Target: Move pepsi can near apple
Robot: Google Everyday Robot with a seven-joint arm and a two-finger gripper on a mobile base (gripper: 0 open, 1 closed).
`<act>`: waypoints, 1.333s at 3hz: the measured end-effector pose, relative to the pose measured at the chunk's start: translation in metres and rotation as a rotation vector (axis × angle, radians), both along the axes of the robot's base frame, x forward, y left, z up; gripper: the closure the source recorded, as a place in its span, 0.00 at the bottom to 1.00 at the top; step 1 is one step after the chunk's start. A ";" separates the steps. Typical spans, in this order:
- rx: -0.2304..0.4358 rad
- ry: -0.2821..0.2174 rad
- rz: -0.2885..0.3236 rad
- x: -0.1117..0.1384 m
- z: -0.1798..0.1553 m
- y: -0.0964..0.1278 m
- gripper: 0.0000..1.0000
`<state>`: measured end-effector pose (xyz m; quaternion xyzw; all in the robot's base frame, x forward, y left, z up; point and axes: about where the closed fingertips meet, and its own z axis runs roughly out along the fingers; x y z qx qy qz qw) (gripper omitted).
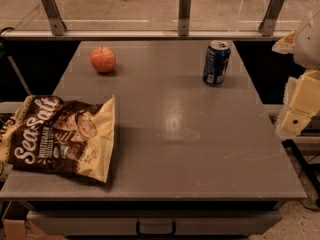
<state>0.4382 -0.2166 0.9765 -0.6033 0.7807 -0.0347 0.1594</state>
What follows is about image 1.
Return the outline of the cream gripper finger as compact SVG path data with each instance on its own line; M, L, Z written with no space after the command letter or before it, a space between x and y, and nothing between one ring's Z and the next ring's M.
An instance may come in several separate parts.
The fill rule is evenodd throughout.
M279 54L292 54L297 29L294 28L286 36L278 40L272 47L272 51Z
M288 79L275 133L282 139L298 136L319 112L320 71L309 69L299 78Z

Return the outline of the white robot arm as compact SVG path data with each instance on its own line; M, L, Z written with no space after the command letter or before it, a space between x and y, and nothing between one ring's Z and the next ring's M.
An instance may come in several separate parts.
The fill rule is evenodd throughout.
M294 62L305 69L300 77L288 78L275 123L279 137L298 136L320 112L320 8L313 8L272 50L292 54Z

